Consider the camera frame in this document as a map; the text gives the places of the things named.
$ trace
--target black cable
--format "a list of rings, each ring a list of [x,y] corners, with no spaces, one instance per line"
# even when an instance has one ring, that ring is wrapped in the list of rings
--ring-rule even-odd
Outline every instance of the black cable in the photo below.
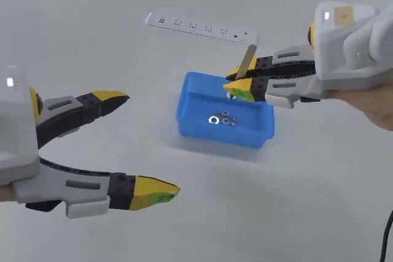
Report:
[[[381,258],[379,259],[379,262],[385,262],[386,250],[387,250],[387,240],[389,239],[389,232],[391,230],[392,223],[393,223],[393,211],[391,212],[391,215],[389,216],[389,219],[387,220],[385,231],[383,233],[382,251],[381,251]]]

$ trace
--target white tabletop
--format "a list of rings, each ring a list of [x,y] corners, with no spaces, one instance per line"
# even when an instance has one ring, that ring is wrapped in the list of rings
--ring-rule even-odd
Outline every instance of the white tabletop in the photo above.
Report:
[[[0,62],[25,67],[43,98],[131,96],[42,154],[182,188],[168,204],[80,220],[64,204],[47,214],[1,204],[1,261],[376,261],[393,208],[393,134],[329,101],[276,109],[261,150],[182,138],[184,74],[225,75],[245,46],[144,24],[153,11],[249,28],[263,56],[304,44],[320,1],[0,0]]]

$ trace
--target blue plastic bin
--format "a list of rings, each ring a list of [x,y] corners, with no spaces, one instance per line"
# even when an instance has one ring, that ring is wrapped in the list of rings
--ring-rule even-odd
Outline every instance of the blue plastic bin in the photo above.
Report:
[[[185,76],[176,119],[181,135],[228,144],[261,148],[274,136],[273,106],[265,102],[228,99],[223,77],[189,72]],[[209,117],[227,111],[235,126],[211,124]]]

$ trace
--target white power strip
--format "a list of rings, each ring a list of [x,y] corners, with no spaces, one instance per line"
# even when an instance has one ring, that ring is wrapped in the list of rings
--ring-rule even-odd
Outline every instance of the white power strip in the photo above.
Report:
[[[223,25],[201,23],[188,18],[170,17],[151,12],[146,18],[146,24],[149,26],[222,39],[240,44],[258,45],[258,35],[256,33],[241,29],[228,28]]]

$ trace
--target small metal ring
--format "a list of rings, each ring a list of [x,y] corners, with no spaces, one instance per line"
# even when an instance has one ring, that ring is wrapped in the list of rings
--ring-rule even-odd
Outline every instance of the small metal ring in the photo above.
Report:
[[[231,93],[229,93],[229,92],[227,92],[227,98],[229,98],[229,99],[235,99],[236,96],[233,95],[233,94],[231,94]]]
[[[215,116],[220,119],[223,119],[225,117],[229,117],[229,112],[220,110],[220,111],[216,112]]]
[[[221,119],[221,123],[224,125],[230,125],[230,126],[235,126],[236,125],[236,119],[233,117],[225,117]]]
[[[220,119],[217,116],[211,116],[209,118],[209,123],[210,124],[219,124],[220,123]]]

